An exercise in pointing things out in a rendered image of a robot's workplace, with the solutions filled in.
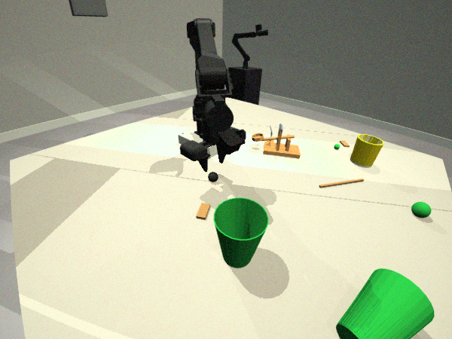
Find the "green cup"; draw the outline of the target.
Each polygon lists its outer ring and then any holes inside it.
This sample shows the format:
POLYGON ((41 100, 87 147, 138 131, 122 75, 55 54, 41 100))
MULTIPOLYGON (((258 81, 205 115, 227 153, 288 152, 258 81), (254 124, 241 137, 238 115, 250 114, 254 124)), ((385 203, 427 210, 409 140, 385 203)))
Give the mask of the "green cup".
POLYGON ((424 292, 393 270, 375 270, 336 325, 340 339, 411 339, 434 318, 424 292))
POLYGON ((213 221, 224 261, 231 267, 245 267, 268 226, 269 218, 260 203, 232 198, 216 207, 213 221))

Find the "yellow tapered cup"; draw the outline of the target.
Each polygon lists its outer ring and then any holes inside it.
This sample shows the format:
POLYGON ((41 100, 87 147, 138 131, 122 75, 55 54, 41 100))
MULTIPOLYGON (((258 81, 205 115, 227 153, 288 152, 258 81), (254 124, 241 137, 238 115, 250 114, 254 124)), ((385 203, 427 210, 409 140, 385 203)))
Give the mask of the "yellow tapered cup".
POLYGON ((383 147, 383 141, 375 136, 358 135, 350 161, 357 166, 370 168, 383 147))

